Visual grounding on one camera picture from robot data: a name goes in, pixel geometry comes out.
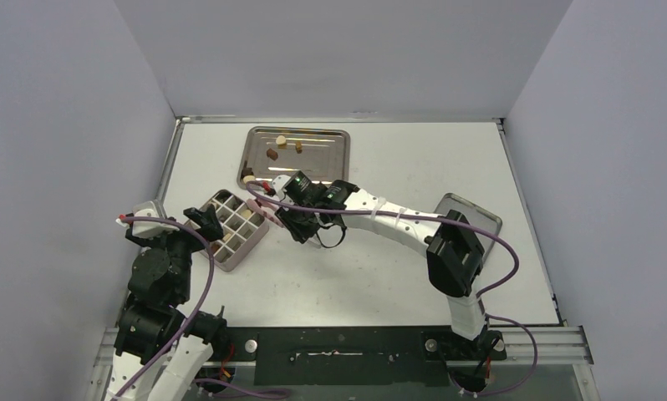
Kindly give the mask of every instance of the red wire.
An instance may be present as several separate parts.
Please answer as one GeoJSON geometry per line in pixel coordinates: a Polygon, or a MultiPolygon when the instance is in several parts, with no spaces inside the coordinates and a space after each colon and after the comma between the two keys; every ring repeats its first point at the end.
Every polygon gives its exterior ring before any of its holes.
{"type": "Polygon", "coordinates": [[[221,362],[221,371],[218,374],[218,378],[222,378],[222,375],[225,372],[225,364],[230,362],[230,360],[232,359],[232,355],[234,355],[234,354],[235,354],[235,346],[230,344],[230,353],[221,362]]]}

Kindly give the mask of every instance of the black bracket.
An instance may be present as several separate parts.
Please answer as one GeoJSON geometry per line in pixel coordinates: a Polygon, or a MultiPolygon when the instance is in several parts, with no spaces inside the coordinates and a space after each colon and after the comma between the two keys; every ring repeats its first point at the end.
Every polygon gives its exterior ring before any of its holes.
{"type": "Polygon", "coordinates": [[[496,330],[482,332],[476,340],[467,340],[450,331],[423,332],[421,347],[428,361],[440,360],[444,355],[446,361],[481,361],[491,358],[492,361],[506,360],[506,349],[497,351],[493,344],[502,341],[503,335],[496,330]],[[435,346],[430,347],[428,341],[434,341],[435,346]]]}
{"type": "MultiPolygon", "coordinates": [[[[449,211],[447,219],[469,224],[466,216],[449,211]]],[[[469,297],[471,284],[481,272],[484,247],[472,231],[440,225],[434,236],[425,238],[427,274],[430,283],[449,297],[469,297]]]]}
{"type": "Polygon", "coordinates": [[[217,315],[198,312],[191,325],[183,332],[183,337],[193,335],[202,338],[204,344],[211,344],[211,360],[221,361],[229,352],[231,342],[227,333],[227,320],[223,318],[224,310],[225,307],[221,307],[217,315]]]}
{"type": "Polygon", "coordinates": [[[135,301],[120,318],[115,354],[130,353],[140,357],[142,364],[147,363],[173,337],[184,319],[175,308],[135,301]]]}

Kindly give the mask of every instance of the screw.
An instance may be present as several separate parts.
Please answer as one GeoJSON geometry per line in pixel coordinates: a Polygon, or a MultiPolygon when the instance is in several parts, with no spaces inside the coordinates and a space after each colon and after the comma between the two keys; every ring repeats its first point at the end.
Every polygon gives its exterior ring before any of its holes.
{"type": "Polygon", "coordinates": [[[245,342],[245,351],[249,353],[254,353],[255,351],[257,351],[257,341],[247,340],[245,342]]]}
{"type": "Polygon", "coordinates": [[[506,349],[506,344],[503,343],[503,340],[498,340],[496,345],[493,346],[493,349],[500,352],[503,352],[504,349],[506,349]]]}
{"type": "Polygon", "coordinates": [[[425,349],[431,353],[437,350],[437,341],[430,338],[425,341],[425,349]]]}

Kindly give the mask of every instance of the black panel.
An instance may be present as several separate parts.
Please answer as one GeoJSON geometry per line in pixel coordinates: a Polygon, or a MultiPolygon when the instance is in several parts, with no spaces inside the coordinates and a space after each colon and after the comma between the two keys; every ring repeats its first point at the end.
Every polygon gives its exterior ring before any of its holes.
{"type": "MultiPolygon", "coordinates": [[[[257,358],[256,385],[385,385],[417,382],[448,386],[438,358],[425,351],[424,339],[451,344],[448,327],[229,327],[236,346],[233,361],[257,358]],[[257,340],[257,352],[244,343],[257,340]]],[[[451,352],[452,359],[466,360],[451,352]]]]}

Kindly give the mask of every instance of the metal frame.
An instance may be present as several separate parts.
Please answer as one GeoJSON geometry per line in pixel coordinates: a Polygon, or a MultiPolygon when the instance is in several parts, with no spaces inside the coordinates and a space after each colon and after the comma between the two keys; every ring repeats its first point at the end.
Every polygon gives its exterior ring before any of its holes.
{"type": "MultiPolygon", "coordinates": [[[[501,119],[469,119],[455,118],[445,114],[396,114],[382,115],[377,113],[351,113],[347,117],[269,117],[262,116],[235,116],[235,115],[207,115],[207,116],[181,116],[176,118],[174,132],[171,138],[171,144],[166,154],[164,169],[161,174],[156,199],[163,201],[168,190],[171,172],[178,153],[179,144],[185,124],[305,124],[305,123],[458,123],[458,122],[494,122],[497,125],[499,135],[501,136],[503,148],[506,153],[508,164],[510,165],[513,179],[516,182],[518,195],[521,198],[523,211],[526,220],[531,228],[531,235],[537,253],[540,258],[543,272],[547,284],[553,294],[552,285],[547,274],[545,259],[542,255],[542,249],[537,240],[535,226],[532,224],[530,212],[527,208],[525,196],[519,185],[517,173],[512,163],[512,158],[508,149],[505,131],[501,119]]],[[[519,328],[515,327],[495,327],[503,332],[504,341],[507,345],[508,360],[499,361],[498,364],[530,364],[532,361],[532,345],[528,336],[519,328]]],[[[577,379],[580,393],[584,401],[599,401],[599,393],[594,382],[594,377],[590,365],[593,364],[592,354],[589,350],[587,339],[584,336],[584,330],[581,327],[530,327],[533,336],[538,345],[538,363],[539,364],[565,364],[572,365],[577,379]]],[[[97,358],[94,362],[94,369],[88,386],[86,400],[97,401],[104,396],[104,391],[109,380],[112,368],[112,354],[114,352],[114,343],[117,335],[116,328],[108,328],[104,332],[102,343],[99,346],[97,358]]],[[[229,363],[227,366],[255,366],[255,362],[229,363]]],[[[206,363],[207,365],[219,366],[219,363],[206,363]]],[[[450,366],[465,365],[465,363],[449,362],[450,366]]]]}
{"type": "MultiPolygon", "coordinates": [[[[528,335],[517,327],[494,327],[503,333],[508,359],[495,361],[495,365],[530,365],[533,349],[528,335]]],[[[597,388],[590,365],[593,363],[584,330],[581,327],[530,327],[536,339],[538,364],[542,365],[573,365],[575,376],[584,401],[599,401],[597,388]]],[[[97,358],[94,361],[93,374],[90,379],[86,401],[98,401],[104,397],[112,370],[112,356],[115,351],[117,329],[108,328],[104,331],[102,343],[99,345],[97,358]]],[[[448,366],[476,365],[477,362],[448,362],[448,366]]],[[[208,362],[204,366],[219,367],[217,362],[208,362]]],[[[257,362],[233,362],[226,366],[257,366],[257,362]]]]}

